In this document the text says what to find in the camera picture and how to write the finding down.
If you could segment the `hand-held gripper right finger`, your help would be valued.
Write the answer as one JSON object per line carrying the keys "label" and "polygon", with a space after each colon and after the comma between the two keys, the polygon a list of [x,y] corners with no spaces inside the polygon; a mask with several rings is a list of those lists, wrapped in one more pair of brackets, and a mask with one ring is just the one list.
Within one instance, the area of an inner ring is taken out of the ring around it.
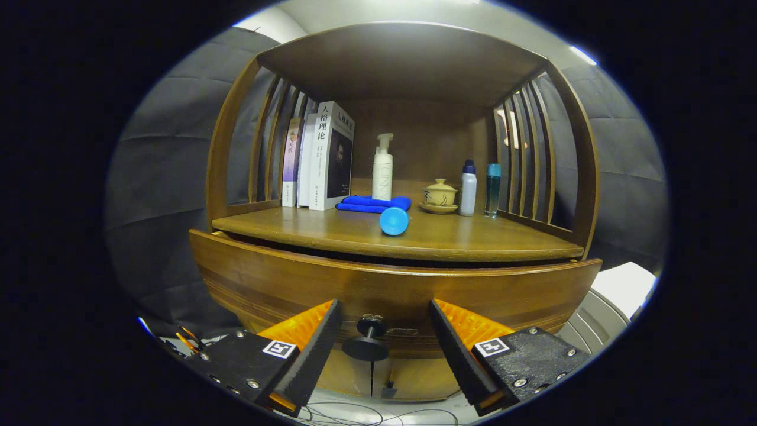
{"label": "hand-held gripper right finger", "polygon": [[481,416],[532,399],[590,360],[540,327],[516,331],[440,299],[428,303],[428,315],[460,390]]}

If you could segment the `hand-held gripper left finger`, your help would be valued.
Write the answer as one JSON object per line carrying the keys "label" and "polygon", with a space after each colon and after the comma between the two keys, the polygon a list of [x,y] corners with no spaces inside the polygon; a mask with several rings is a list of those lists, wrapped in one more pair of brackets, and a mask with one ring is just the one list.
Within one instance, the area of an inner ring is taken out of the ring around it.
{"label": "hand-held gripper left finger", "polygon": [[189,348],[189,369],[235,399],[297,417],[308,404],[342,324],[330,299],[262,331],[237,327],[203,343],[186,327],[177,337]]}

